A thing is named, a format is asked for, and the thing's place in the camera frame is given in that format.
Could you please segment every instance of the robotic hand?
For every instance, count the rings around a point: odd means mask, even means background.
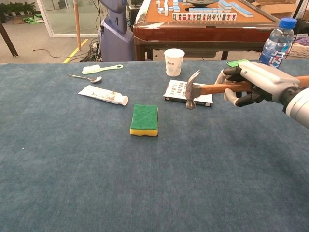
[[[225,100],[242,107],[262,100],[281,103],[283,112],[309,129],[309,88],[299,87],[299,80],[276,68],[254,62],[241,62],[237,67],[221,70],[215,84],[247,81],[252,92],[244,97],[230,89]]]

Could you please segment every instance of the hammer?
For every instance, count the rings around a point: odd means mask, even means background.
[[[200,70],[196,71],[188,80],[185,96],[187,98],[187,103],[185,107],[189,110],[195,108],[194,98],[197,98],[201,95],[206,94],[215,94],[215,93],[224,93],[225,89],[229,88],[233,92],[251,92],[251,85],[246,81],[241,82],[233,82],[226,84],[218,84],[218,85],[196,85],[193,84],[193,81],[197,78],[197,76],[201,73]],[[297,76],[298,80],[300,80],[300,87],[309,86],[309,76]]]

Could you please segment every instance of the white paper cup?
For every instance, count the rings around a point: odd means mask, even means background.
[[[184,51],[172,48],[164,52],[166,74],[168,76],[179,76],[182,69]]]

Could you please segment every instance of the hammer head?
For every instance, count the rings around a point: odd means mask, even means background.
[[[188,80],[185,97],[187,98],[187,103],[185,107],[189,110],[195,108],[194,98],[201,96],[201,87],[199,85],[193,84],[193,81],[197,78],[197,76],[201,73],[201,70],[196,71]]]

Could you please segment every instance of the sponge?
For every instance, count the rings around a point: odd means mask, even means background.
[[[153,137],[158,135],[158,107],[156,105],[134,105],[130,134]]]

